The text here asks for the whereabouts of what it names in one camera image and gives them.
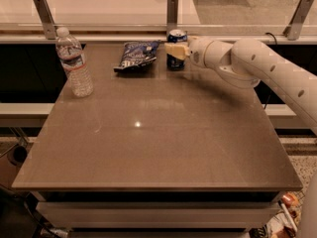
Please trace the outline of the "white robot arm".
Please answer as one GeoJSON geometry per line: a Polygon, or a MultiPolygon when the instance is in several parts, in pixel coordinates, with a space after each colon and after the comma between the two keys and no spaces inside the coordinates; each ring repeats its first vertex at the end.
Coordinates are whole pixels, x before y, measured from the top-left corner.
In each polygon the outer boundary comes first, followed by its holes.
{"type": "Polygon", "coordinates": [[[317,134],[317,75],[283,58],[256,39],[233,44],[210,37],[166,43],[165,52],[179,60],[189,59],[214,70],[223,80],[254,88],[264,82],[308,127],[317,134]]]}

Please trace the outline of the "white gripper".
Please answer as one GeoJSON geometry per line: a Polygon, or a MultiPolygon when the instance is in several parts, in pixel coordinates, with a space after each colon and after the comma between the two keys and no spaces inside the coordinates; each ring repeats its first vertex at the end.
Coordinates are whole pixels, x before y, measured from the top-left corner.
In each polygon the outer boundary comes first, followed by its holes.
{"type": "Polygon", "coordinates": [[[178,59],[190,61],[199,67],[213,67],[210,46],[214,41],[207,37],[188,36],[187,43],[165,43],[165,52],[178,59]]]}

